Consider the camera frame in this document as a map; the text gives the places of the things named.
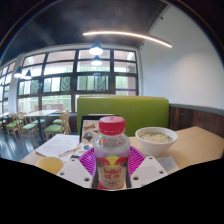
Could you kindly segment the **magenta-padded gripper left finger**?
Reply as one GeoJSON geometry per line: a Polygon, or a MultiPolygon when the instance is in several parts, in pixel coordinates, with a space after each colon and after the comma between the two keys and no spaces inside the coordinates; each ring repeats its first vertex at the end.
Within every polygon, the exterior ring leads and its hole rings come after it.
{"type": "Polygon", "coordinates": [[[94,149],[79,158],[72,157],[59,171],[58,176],[84,188],[92,188],[96,174],[94,149]]]}

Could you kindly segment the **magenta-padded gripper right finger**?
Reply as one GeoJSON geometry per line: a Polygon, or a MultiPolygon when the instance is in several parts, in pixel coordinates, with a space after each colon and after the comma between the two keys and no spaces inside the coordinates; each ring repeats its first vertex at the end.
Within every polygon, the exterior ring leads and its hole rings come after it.
{"type": "Polygon", "coordinates": [[[168,175],[154,156],[145,156],[133,146],[127,163],[127,187],[140,188],[168,175]]]}

